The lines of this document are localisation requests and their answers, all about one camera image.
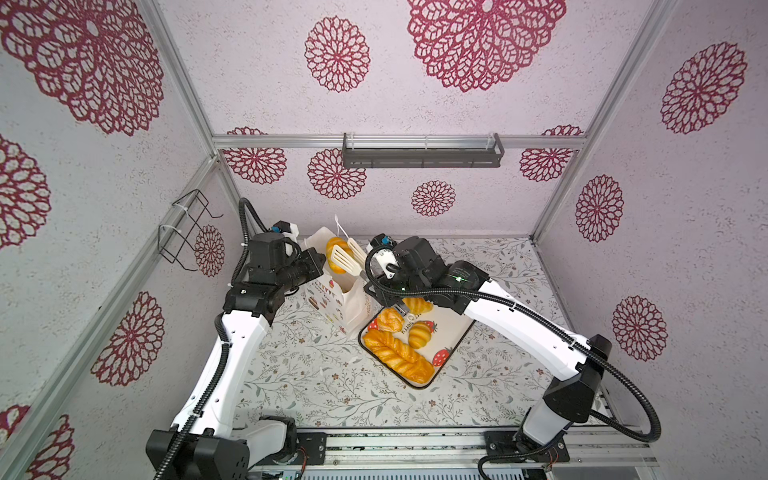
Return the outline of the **white slotted serving tongs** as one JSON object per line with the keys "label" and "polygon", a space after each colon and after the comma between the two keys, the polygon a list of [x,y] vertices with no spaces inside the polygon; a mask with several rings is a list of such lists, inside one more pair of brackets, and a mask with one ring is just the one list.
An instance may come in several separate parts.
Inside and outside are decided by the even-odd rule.
{"label": "white slotted serving tongs", "polygon": [[326,254],[329,268],[334,273],[359,276],[363,272],[356,248],[340,237],[332,237],[327,242]]}

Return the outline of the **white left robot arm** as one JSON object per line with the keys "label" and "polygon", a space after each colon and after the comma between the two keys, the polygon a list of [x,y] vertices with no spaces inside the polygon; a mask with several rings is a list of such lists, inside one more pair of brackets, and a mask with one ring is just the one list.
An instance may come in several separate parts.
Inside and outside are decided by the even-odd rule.
{"label": "white left robot arm", "polygon": [[157,479],[245,479],[260,462],[288,463],[300,449],[291,418],[267,416],[243,429],[234,420],[251,357],[286,297],[323,275],[326,257],[299,246],[296,225],[266,227],[246,198],[238,216],[243,251],[214,319],[216,343],[171,426],[146,443]]}

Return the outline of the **white paper gift bag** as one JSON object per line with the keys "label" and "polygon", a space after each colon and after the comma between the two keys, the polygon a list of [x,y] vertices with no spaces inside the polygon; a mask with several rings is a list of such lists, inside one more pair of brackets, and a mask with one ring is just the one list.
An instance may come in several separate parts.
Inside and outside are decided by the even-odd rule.
{"label": "white paper gift bag", "polygon": [[303,240],[303,246],[315,248],[326,256],[322,274],[305,285],[305,299],[347,338],[352,338],[374,317],[372,301],[365,294],[365,281],[347,272],[334,271],[328,242],[335,235],[326,227]]}

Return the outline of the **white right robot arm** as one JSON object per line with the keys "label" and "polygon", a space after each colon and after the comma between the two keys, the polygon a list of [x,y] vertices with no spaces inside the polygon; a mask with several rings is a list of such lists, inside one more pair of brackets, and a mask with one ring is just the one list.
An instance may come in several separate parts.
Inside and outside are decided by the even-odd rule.
{"label": "white right robot arm", "polygon": [[[417,236],[396,242],[380,234],[363,264],[369,295],[385,307],[401,308],[406,297],[422,297],[438,307],[488,326],[539,361],[553,379],[529,409],[509,453],[488,454],[477,463],[481,478],[488,463],[536,460],[552,450],[574,424],[595,418],[641,443],[659,440],[660,418],[646,395],[608,357],[611,343],[601,335],[586,338],[559,327],[516,300],[487,272],[468,261],[446,263],[428,240]],[[604,375],[618,380],[638,401],[650,429],[634,431],[592,405]]]}

